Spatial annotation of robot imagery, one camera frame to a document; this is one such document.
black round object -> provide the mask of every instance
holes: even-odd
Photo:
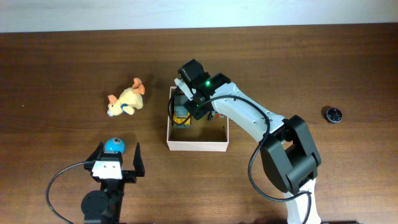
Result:
[[[109,197],[102,190],[93,190],[86,194],[81,201],[81,211],[87,213],[101,215],[105,212],[109,205]]]
[[[336,124],[336,123],[339,123],[343,119],[343,114],[337,108],[329,108],[328,111],[326,111],[326,119],[330,123]]]

plush toy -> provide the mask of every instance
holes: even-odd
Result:
[[[141,109],[144,104],[142,102],[142,96],[145,93],[144,85],[139,78],[134,79],[132,88],[125,89],[120,94],[119,99],[114,95],[109,95],[108,115],[117,116],[121,113],[127,113],[129,115],[134,114],[134,108]]]

cable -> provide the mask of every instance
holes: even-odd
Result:
[[[199,110],[201,107],[203,107],[203,106],[205,106],[205,105],[211,103],[212,101],[219,100],[219,99],[223,99],[223,98],[233,98],[234,100],[241,100],[241,101],[243,101],[243,102],[245,102],[245,103],[251,105],[251,106],[252,106],[254,109],[256,109],[256,110],[264,117],[264,119],[266,120],[267,131],[264,133],[263,139],[260,141],[260,143],[259,143],[259,145],[257,146],[257,148],[254,150],[254,152],[253,152],[253,154],[252,154],[252,156],[251,156],[251,158],[250,158],[249,165],[248,165],[248,176],[249,176],[249,180],[250,180],[251,185],[252,185],[252,186],[254,187],[254,189],[255,189],[257,192],[259,192],[263,197],[265,197],[266,199],[275,201],[275,202],[288,202],[288,201],[291,201],[291,200],[294,200],[294,199],[298,198],[298,197],[301,196],[301,195],[305,195],[305,194],[306,194],[306,195],[308,196],[308,204],[307,204],[307,212],[306,212],[305,217],[304,217],[304,220],[303,220],[303,224],[306,224],[306,222],[307,222],[307,220],[308,220],[308,218],[309,218],[309,216],[310,216],[310,211],[311,211],[311,194],[312,194],[311,192],[309,192],[309,191],[302,191],[302,192],[299,192],[299,193],[297,193],[297,194],[295,194],[295,195],[293,195],[293,196],[291,196],[291,197],[289,197],[289,198],[274,198],[274,197],[271,197],[271,196],[265,194],[262,190],[260,190],[259,187],[256,185],[256,183],[255,183],[254,180],[253,180],[253,176],[252,176],[252,167],[253,167],[254,160],[255,160],[257,154],[259,153],[260,148],[261,148],[262,145],[265,143],[265,141],[266,141],[266,139],[267,139],[267,137],[268,137],[268,135],[269,135],[270,128],[271,128],[271,124],[270,124],[270,121],[269,121],[269,117],[263,112],[263,110],[261,110],[261,109],[260,109],[257,105],[255,105],[253,102],[251,102],[251,101],[249,101],[249,100],[247,100],[247,99],[245,99],[245,98],[241,98],[240,96],[231,96],[231,95],[225,95],[225,96],[217,96],[217,97],[214,97],[214,98],[212,98],[212,99],[210,99],[210,100],[208,100],[208,101],[203,102],[197,109]]]
[[[172,97],[170,97],[169,103],[167,104],[167,114],[169,115],[169,118],[170,118],[171,122],[172,122],[173,124],[175,124],[175,125],[182,125],[182,124],[185,124],[185,123],[191,118],[191,115],[189,115],[184,121],[182,121],[181,123],[177,123],[177,122],[174,121],[174,119],[173,119],[173,117],[172,117],[172,115],[171,115],[171,112],[170,112],[170,105],[171,105],[172,101],[174,100],[175,95],[177,95],[177,93],[178,93],[180,90],[181,90],[181,89],[180,89],[179,87],[177,87],[177,88],[174,90],[174,94],[172,95]]]
[[[79,162],[79,163],[77,163],[77,164],[68,166],[67,168],[61,170],[58,174],[56,174],[56,175],[50,180],[49,185],[47,186],[47,190],[45,191],[45,199],[46,199],[47,205],[50,207],[51,211],[52,211],[56,216],[58,216],[60,219],[62,219],[64,222],[66,222],[66,223],[68,223],[68,224],[73,224],[73,222],[71,222],[71,221],[67,220],[66,218],[64,218],[63,216],[61,216],[57,211],[55,211],[55,209],[54,209],[53,206],[51,205],[51,202],[50,202],[50,199],[49,199],[50,188],[51,188],[52,183],[55,181],[55,179],[56,179],[59,175],[63,174],[63,173],[64,173],[65,171],[67,171],[68,169],[74,168],[74,167],[76,167],[76,166],[84,165],[84,164],[87,164],[87,163],[90,163],[90,161]]]

yellow plush toy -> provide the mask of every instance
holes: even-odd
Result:
[[[132,88],[125,89],[122,94],[120,94],[119,99],[114,95],[108,96],[108,115],[117,116],[121,113],[133,115],[134,108],[141,109],[144,106],[141,96],[144,93],[145,88],[142,81],[139,78],[135,78]]]

white box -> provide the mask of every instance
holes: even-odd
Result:
[[[176,87],[170,87],[170,95]],[[175,128],[167,117],[167,145],[171,151],[225,152],[229,143],[229,119],[205,115],[200,120],[191,119],[191,127]]]

